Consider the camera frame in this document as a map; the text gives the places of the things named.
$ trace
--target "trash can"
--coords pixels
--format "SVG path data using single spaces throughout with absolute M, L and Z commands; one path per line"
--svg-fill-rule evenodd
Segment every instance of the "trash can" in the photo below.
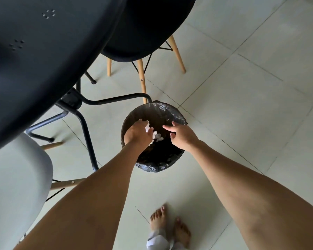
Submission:
M 122 147 L 125 145 L 124 134 L 139 119 L 149 121 L 150 127 L 153 127 L 154 131 L 160 133 L 164 139 L 158 142 L 154 141 L 149 145 L 139 155 L 135 165 L 144 171 L 155 173 L 169 168 L 182 156 L 184 150 L 171 143 L 171 132 L 165 130 L 162 126 L 172 125 L 172 121 L 186 125 L 187 121 L 179 110 L 170 104 L 154 101 L 140 105 L 131 111 L 124 120 L 121 130 Z

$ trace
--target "bare foot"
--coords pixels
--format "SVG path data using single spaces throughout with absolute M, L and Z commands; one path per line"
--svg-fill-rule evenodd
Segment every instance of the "bare foot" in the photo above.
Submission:
M 152 231 L 166 227 L 166 207 L 164 205 L 151 215 L 150 227 Z
M 181 222 L 179 217 L 175 220 L 174 224 L 174 239 L 175 242 L 182 243 L 185 248 L 189 247 L 191 232 L 187 225 Z

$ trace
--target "pants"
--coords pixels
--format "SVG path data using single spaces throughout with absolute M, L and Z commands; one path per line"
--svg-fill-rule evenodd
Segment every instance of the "pants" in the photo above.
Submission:
M 166 240 L 166 232 L 164 229 L 159 229 L 151 232 L 147 240 L 146 247 L 148 250 L 169 250 L 170 244 Z M 181 243 L 176 242 L 171 250 L 187 250 Z

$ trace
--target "trash bin liner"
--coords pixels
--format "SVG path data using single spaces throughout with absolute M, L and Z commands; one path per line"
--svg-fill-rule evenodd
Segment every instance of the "trash bin liner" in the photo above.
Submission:
M 150 127 L 154 128 L 161 134 L 164 140 L 154 141 L 147 147 L 138 157 L 136 166 L 147 172 L 160 172 L 173 165 L 184 153 L 184 150 L 179 149 L 171 143 L 170 131 L 165 130 L 163 125 L 172 125 L 171 122 L 186 125 L 187 121 L 183 115 L 174 106 L 154 101 L 140 105 L 135 108 L 124 120 L 121 130 L 121 143 L 124 147 L 124 134 L 134 124 L 134 122 L 142 119 L 148 120 Z

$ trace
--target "tiled floor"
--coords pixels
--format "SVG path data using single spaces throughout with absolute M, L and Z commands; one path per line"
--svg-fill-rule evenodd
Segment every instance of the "tiled floor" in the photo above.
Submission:
M 197 0 L 174 37 L 187 73 L 173 53 L 156 51 L 146 71 L 152 99 L 179 107 L 212 148 L 313 204 L 313 0 Z M 140 91 L 130 63 L 113 62 L 108 77 L 100 55 L 89 72 L 98 80 L 92 85 L 82 78 L 89 99 Z M 140 104 L 142 99 L 132 99 L 81 107 L 100 166 L 121 149 L 123 120 Z M 59 112 L 54 107 L 42 119 Z M 54 179 L 92 173 L 75 116 L 36 133 L 66 141 L 48 150 Z M 37 221 L 68 191 L 47 202 Z M 199 165 L 184 153 L 158 174 L 134 168 L 114 250 L 144 249 L 147 220 L 163 203 L 170 221 L 181 215 L 188 223 L 192 249 L 247 249 Z

